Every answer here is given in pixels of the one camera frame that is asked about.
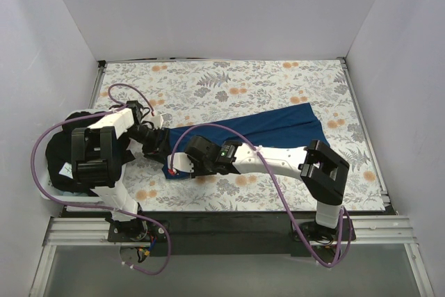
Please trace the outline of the blue t shirt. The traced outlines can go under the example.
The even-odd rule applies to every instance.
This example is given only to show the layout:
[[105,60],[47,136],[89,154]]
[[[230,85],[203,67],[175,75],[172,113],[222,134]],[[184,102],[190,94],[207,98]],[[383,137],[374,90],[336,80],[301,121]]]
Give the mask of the blue t shirt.
[[[255,146],[295,148],[306,147],[313,140],[328,141],[323,133],[321,121],[314,115],[308,103],[264,111],[239,118],[219,120],[217,125],[233,129],[246,137]],[[174,147],[180,136],[184,136],[177,152],[184,152],[193,136],[202,136],[218,146],[225,141],[240,141],[240,138],[226,129],[201,126],[186,134],[190,127],[170,130],[169,144]]]

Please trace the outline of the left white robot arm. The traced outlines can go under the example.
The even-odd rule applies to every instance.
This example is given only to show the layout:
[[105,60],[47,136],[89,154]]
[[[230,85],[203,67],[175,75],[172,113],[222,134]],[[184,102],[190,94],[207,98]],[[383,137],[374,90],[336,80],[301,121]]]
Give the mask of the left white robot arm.
[[140,204],[123,184],[125,164],[133,159],[128,145],[131,140],[143,145],[143,153],[165,163],[170,153],[170,130],[163,126],[163,115],[156,111],[143,113],[142,105],[130,101],[126,107],[105,116],[87,127],[72,131],[71,164],[76,182],[98,195],[111,212],[110,224],[115,232],[132,241],[149,234]]

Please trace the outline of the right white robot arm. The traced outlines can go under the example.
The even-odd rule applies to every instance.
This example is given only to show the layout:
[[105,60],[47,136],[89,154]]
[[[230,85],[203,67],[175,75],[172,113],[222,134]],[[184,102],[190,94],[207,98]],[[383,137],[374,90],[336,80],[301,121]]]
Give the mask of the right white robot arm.
[[180,171],[194,177],[272,172],[297,179],[316,200],[315,233],[328,240],[340,230],[350,164],[322,141],[312,140],[306,147],[276,148],[253,147],[241,141],[217,145],[193,136],[184,151],[175,155],[175,163]]

